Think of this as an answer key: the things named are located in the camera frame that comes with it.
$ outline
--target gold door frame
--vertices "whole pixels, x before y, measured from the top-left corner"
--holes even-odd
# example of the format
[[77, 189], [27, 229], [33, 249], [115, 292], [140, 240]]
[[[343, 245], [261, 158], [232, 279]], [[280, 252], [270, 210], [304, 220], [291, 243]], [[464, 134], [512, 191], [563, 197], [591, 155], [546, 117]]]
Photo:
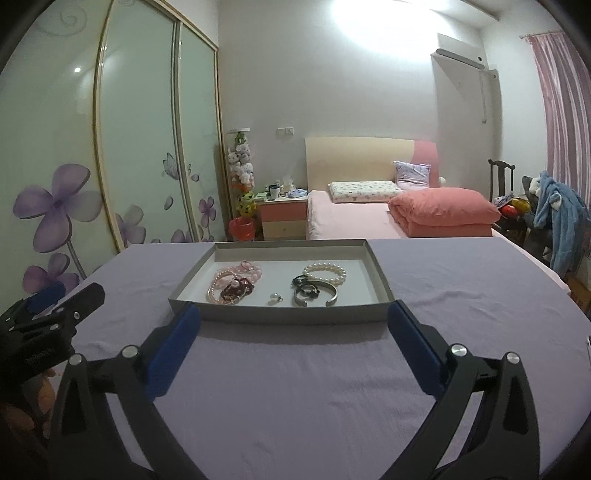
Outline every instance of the gold door frame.
[[[209, 48], [213, 51], [213, 74], [214, 74], [214, 90], [215, 90], [215, 106], [216, 106], [216, 126], [217, 126], [217, 141], [218, 141], [218, 150], [219, 154], [217, 157], [214, 155], [214, 162], [218, 164], [215, 165], [216, 171], [222, 172], [222, 179], [217, 179], [217, 185], [220, 192], [220, 206], [222, 207], [222, 219], [225, 223], [225, 229], [227, 230], [227, 221], [232, 219], [232, 209], [231, 209], [231, 199], [230, 199], [230, 187], [229, 187], [229, 176], [228, 176], [228, 167], [226, 165], [226, 156], [225, 156], [225, 144], [222, 134], [222, 114], [220, 111], [220, 102], [219, 102], [219, 82], [218, 82], [218, 70], [217, 70], [217, 53], [218, 47], [217, 45], [205, 34], [201, 31], [194, 23], [192, 23], [187, 17], [185, 17], [181, 12], [179, 12], [176, 8], [170, 5], [165, 0], [145, 0], [146, 3], [151, 5], [152, 7], [157, 8], [160, 12], [162, 12], [167, 17], [171, 18], [174, 24], [174, 38], [173, 43], [171, 45], [172, 48], [172, 65], [171, 65], [171, 79], [172, 79], [172, 89], [171, 89], [171, 98], [172, 98], [172, 105], [173, 105], [173, 137], [174, 137], [174, 145], [175, 145], [175, 153], [177, 157], [177, 166], [180, 173], [180, 184], [181, 184], [181, 194], [183, 197], [183, 204], [185, 209], [185, 214], [187, 216], [187, 223], [189, 225], [189, 231], [193, 238], [193, 241], [198, 239], [197, 236], [197, 226], [196, 226], [196, 218], [193, 212], [193, 204], [191, 201], [191, 195], [189, 192], [189, 183], [187, 179], [187, 169], [184, 160], [184, 151], [183, 151], [183, 138], [182, 132], [180, 128], [180, 94], [179, 94], [179, 59], [180, 59], [180, 47], [181, 47], [181, 33], [183, 27], [187, 27], [191, 30], [195, 35], [197, 35]], [[109, 30], [109, 23], [111, 19], [111, 14], [113, 11], [113, 5], [115, 0], [111, 0], [111, 4], [109, 5], [109, 9], [107, 11], [107, 15], [105, 18], [105, 22], [103, 25], [103, 29], [100, 33], [100, 40], [99, 40], [99, 50], [96, 55], [96, 65], [95, 65], [95, 78], [94, 78], [94, 85], [93, 85], [93, 142], [95, 146], [95, 160], [96, 160], [96, 169], [98, 172], [99, 184], [101, 194], [103, 196], [103, 202], [105, 204], [105, 212], [107, 215], [107, 219], [109, 221], [109, 229], [111, 230], [111, 235], [113, 237], [113, 244], [117, 250], [117, 253], [120, 253], [124, 249], [124, 242], [123, 238], [121, 237], [121, 233], [119, 232], [119, 226], [117, 224], [117, 217], [116, 213], [113, 210], [111, 200], [109, 198], [109, 189], [106, 181], [106, 168], [105, 162], [103, 158], [103, 151], [102, 151], [102, 137], [100, 134], [100, 89], [102, 85], [102, 78], [103, 78], [103, 66], [105, 62], [105, 52], [106, 52], [106, 42], [107, 42], [107, 34]]]

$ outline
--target clothing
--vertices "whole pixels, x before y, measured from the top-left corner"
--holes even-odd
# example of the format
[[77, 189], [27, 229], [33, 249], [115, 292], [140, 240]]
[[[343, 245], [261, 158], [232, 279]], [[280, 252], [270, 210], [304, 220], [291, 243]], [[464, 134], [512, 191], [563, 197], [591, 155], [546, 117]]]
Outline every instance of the clothing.
[[550, 268], [563, 277], [580, 259], [584, 233], [591, 221], [581, 197], [568, 185], [553, 179], [547, 171], [540, 174], [540, 200], [534, 227], [543, 228], [552, 216], [552, 260]]

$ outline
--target nightstand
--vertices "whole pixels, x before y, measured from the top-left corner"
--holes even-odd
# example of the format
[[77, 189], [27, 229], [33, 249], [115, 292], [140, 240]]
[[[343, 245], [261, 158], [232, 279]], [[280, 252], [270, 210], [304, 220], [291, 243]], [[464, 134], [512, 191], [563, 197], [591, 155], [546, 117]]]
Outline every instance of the nightstand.
[[257, 204], [265, 240], [305, 240], [308, 196], [279, 197]]

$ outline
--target plush toy stack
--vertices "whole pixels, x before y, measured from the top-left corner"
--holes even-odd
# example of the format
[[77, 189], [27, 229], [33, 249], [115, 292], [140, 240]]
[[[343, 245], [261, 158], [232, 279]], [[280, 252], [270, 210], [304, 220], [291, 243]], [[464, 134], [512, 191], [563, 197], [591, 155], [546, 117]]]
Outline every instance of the plush toy stack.
[[236, 136], [236, 145], [228, 152], [230, 174], [243, 185], [247, 191], [255, 187], [255, 176], [251, 163], [251, 149], [244, 134]]
[[256, 210], [254, 194], [255, 176], [251, 163], [251, 149], [244, 132], [238, 132], [234, 146], [228, 151], [229, 172], [232, 186], [237, 192], [238, 213], [253, 216]]

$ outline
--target drawer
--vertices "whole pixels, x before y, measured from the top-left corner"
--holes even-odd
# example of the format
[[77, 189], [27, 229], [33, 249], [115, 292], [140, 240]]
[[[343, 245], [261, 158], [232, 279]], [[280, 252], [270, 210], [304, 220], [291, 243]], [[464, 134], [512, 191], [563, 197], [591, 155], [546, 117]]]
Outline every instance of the drawer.
[[263, 203], [259, 206], [261, 221], [284, 222], [287, 220], [305, 220], [308, 213], [307, 202]]
[[262, 231], [265, 240], [304, 239], [306, 238], [306, 221], [263, 222]]

